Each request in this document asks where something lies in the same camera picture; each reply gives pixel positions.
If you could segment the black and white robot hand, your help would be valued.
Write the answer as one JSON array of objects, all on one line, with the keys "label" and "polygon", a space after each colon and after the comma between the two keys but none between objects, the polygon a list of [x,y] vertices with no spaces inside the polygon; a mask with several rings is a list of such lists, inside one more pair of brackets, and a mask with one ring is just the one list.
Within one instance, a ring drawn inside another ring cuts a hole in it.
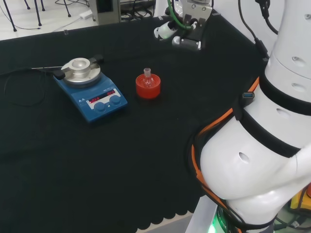
[{"label": "black and white robot hand", "polygon": [[170,20],[154,29],[155,39],[172,40],[172,45],[190,50],[203,48],[204,27],[213,10],[212,0],[169,0]]}]

